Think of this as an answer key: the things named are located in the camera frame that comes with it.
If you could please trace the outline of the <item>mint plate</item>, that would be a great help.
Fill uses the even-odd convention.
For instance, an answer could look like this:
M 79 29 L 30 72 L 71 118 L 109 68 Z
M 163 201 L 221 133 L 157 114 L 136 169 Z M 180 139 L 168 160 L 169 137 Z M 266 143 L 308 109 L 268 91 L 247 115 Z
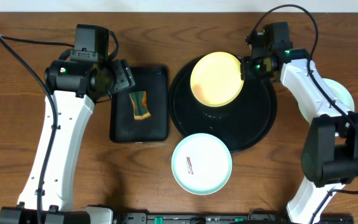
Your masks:
M 171 161 L 172 173 L 184 190 L 209 195 L 222 189 L 232 172 L 232 156 L 216 136 L 197 133 L 176 146 Z
M 338 100 L 350 108 L 351 111 L 355 112 L 354 100 L 349 91 L 337 81 L 328 78 L 324 78 L 323 80 Z

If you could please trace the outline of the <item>yellow plate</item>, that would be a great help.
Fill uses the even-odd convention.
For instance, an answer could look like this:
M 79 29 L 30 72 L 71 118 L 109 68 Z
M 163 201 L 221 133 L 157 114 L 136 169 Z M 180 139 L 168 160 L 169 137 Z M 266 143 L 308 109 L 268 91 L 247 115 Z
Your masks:
M 241 63 L 227 52 L 213 52 L 202 57 L 190 76 L 190 87 L 198 102 L 209 107 L 229 104 L 241 92 Z

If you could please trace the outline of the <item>black rectangular tray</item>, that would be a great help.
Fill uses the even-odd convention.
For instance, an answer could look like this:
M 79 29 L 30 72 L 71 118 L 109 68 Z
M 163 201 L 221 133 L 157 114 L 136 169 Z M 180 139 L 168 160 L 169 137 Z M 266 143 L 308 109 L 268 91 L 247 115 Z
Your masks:
M 168 72 L 164 66 L 131 67 L 135 85 L 111 100 L 109 138 L 113 142 L 164 141 L 168 137 Z M 144 91 L 150 116 L 136 120 L 130 93 Z

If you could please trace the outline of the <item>black round tray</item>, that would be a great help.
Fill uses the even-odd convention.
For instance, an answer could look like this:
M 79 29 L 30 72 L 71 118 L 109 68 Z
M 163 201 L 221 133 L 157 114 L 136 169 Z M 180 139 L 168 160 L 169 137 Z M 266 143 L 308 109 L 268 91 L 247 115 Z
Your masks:
M 277 114 L 277 97 L 270 80 L 245 82 L 239 95 L 229 104 L 209 107 L 192 94 L 190 76 L 200 57 L 188 62 L 172 81 L 168 109 L 179 133 L 187 137 L 196 133 L 219 138 L 230 152 L 251 148 L 273 126 Z

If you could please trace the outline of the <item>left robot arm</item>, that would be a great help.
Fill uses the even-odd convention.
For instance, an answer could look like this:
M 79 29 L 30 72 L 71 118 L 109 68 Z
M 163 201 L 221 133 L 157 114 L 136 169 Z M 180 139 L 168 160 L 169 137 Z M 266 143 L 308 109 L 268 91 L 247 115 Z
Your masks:
M 0 223 L 112 223 L 112 209 L 73 208 L 76 163 L 85 127 L 104 96 L 134 85 L 126 60 L 55 60 L 45 70 L 45 117 L 34 164 L 15 207 Z

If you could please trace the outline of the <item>orange green sponge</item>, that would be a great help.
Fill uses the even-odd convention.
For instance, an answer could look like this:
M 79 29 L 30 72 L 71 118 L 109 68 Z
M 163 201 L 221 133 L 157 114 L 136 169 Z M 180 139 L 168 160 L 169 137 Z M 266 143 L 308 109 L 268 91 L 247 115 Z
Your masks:
M 151 113 L 147 106 L 147 92 L 146 91 L 135 91 L 129 93 L 133 115 L 135 120 L 142 120 L 151 117 Z

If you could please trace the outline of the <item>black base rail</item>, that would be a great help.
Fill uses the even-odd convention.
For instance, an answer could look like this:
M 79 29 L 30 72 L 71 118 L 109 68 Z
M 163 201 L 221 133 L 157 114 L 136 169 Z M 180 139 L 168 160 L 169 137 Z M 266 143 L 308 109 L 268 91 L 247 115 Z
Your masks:
M 114 216 L 113 224 L 246 224 L 290 223 L 279 215 L 252 213 L 251 215 L 170 215 L 146 213 L 122 213 Z

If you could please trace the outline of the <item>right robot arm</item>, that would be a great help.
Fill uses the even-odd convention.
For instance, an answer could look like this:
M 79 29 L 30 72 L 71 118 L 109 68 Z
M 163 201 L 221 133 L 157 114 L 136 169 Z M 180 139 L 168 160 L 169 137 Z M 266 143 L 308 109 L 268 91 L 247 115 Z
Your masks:
M 310 124 L 301 155 L 305 176 L 285 211 L 292 223 L 318 223 L 335 194 L 358 177 L 358 113 L 329 89 L 312 53 L 293 48 L 287 31 L 252 31 L 246 43 L 251 55 L 242 61 L 242 77 L 279 80 Z

